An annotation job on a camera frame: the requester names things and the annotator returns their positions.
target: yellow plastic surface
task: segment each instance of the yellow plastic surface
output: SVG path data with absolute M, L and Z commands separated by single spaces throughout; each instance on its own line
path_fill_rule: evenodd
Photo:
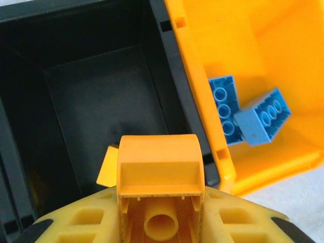
M 204 192 L 196 135 L 121 138 L 117 203 L 123 242 L 201 242 Z
M 189 84 L 221 177 L 243 195 L 322 165 L 324 2 L 165 0 Z M 234 75 L 244 106 L 279 87 L 292 117 L 270 144 L 229 147 L 208 79 Z
M 201 242 L 293 243 L 270 219 L 285 215 L 209 187 L 205 194 Z M 36 243 L 120 243 L 116 197 L 111 187 L 41 217 L 54 222 Z M 192 242 L 141 240 L 131 243 Z
M 117 159 L 118 159 L 118 146 L 108 146 L 105 158 L 103 160 L 97 184 L 112 187 L 117 183 Z

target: yellow toy piece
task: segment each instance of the yellow toy piece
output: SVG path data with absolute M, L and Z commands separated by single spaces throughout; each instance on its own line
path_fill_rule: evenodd
M 85 197 L 37 222 L 53 219 L 36 243 L 120 243 L 116 187 Z M 271 220 L 287 217 L 245 199 L 205 187 L 201 242 L 203 243 L 294 243 Z M 129 243 L 194 241 L 153 241 L 136 239 Z
M 200 242 L 204 192 L 196 135 L 121 138 L 117 203 L 123 242 Z
M 112 187 L 117 183 L 118 146 L 110 145 L 103 160 L 97 184 Z
M 117 187 L 38 219 L 54 222 L 36 243 L 293 243 L 273 217 L 204 186 L 196 135 L 123 136 Z

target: blue lego brick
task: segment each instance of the blue lego brick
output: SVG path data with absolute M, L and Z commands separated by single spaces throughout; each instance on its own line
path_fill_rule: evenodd
M 260 95 L 234 115 L 251 146 L 270 143 L 291 112 L 278 88 Z
M 242 131 L 234 119 L 234 114 L 240 111 L 234 77 L 213 78 L 209 80 L 209 84 L 213 92 L 227 144 L 233 145 L 244 141 Z

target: white surface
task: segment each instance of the white surface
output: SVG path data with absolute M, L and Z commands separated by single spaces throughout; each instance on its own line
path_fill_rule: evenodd
M 26 1 L 29 0 L 0 0 L 0 6 Z M 245 198 L 286 214 L 316 243 L 324 243 L 323 187 L 324 168 L 321 168 L 286 179 Z

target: hollow cylinder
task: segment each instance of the hollow cylinder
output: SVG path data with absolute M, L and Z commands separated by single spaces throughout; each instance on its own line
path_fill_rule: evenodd
M 147 198 L 144 209 L 144 231 L 155 241 L 166 241 L 178 232 L 176 205 L 173 197 Z

